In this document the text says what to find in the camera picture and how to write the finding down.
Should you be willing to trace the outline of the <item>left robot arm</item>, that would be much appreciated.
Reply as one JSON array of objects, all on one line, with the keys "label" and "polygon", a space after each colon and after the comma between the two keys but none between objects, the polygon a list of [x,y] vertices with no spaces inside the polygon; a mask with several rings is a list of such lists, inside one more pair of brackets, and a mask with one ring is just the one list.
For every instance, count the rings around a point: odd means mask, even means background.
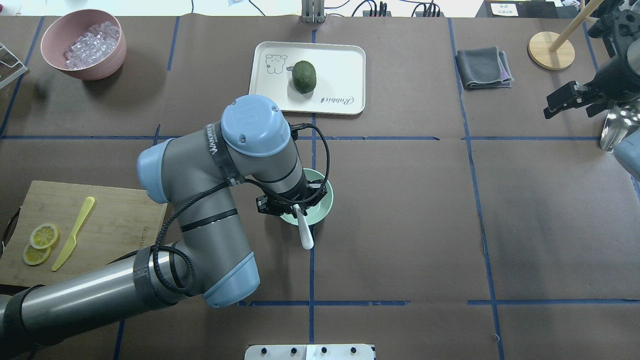
[{"label": "left robot arm", "polygon": [[197,132],[144,150],[137,175],[147,196],[172,205],[150,246],[50,285],[34,285],[1,301],[1,358],[13,359],[145,312],[202,296],[212,308],[232,305],[260,283],[255,255],[231,187],[263,192],[259,213],[299,217],[327,193],[310,181],[297,133],[262,95],[236,98],[221,119]]}]

